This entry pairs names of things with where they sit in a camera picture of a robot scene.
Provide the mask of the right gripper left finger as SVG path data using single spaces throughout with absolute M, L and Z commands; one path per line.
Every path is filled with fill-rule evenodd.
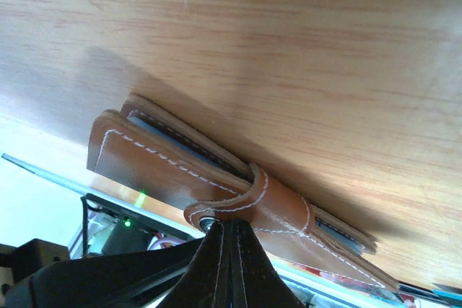
M 160 307 L 229 307 L 231 223 L 216 221 Z

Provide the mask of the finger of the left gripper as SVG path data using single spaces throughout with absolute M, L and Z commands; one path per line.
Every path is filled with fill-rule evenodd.
M 6 255 L 6 305 L 146 307 L 179 282 L 200 244 L 72 260 L 66 247 L 32 239 Z

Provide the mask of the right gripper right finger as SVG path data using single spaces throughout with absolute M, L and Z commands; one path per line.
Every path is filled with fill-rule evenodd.
M 304 307 L 275 271 L 250 224 L 234 220 L 231 231 L 231 306 Z

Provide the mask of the brown leather card holder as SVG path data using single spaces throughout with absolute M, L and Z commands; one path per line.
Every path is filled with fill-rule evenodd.
M 374 239 L 245 163 L 152 101 L 132 94 L 95 118 L 87 167 L 206 220 L 242 219 L 272 255 L 331 278 L 396 291 L 398 281 L 365 259 Z

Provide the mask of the teal card bottom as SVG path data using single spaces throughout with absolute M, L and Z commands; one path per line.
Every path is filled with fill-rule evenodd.
M 432 292 L 452 306 L 460 307 L 462 304 L 461 293 L 442 291 L 437 289 L 433 289 Z

